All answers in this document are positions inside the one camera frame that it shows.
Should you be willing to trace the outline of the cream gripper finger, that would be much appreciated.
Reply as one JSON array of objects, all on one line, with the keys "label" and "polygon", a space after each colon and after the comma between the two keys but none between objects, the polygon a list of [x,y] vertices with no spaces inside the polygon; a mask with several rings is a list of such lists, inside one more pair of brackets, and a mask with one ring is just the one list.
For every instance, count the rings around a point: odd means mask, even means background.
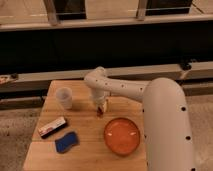
[{"label": "cream gripper finger", "polygon": [[102,105],[102,112],[105,113],[108,108],[108,101],[105,101],[104,104]]}]

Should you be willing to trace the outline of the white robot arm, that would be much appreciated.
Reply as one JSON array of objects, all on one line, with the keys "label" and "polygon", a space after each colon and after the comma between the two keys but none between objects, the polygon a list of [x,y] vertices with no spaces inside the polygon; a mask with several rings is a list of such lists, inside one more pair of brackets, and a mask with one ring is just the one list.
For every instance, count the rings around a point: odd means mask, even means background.
[{"label": "white robot arm", "polygon": [[142,104],[148,171],[197,171],[188,107],[182,87],[172,79],[151,81],[111,79],[103,67],[84,77],[93,102],[100,105],[106,92]]}]

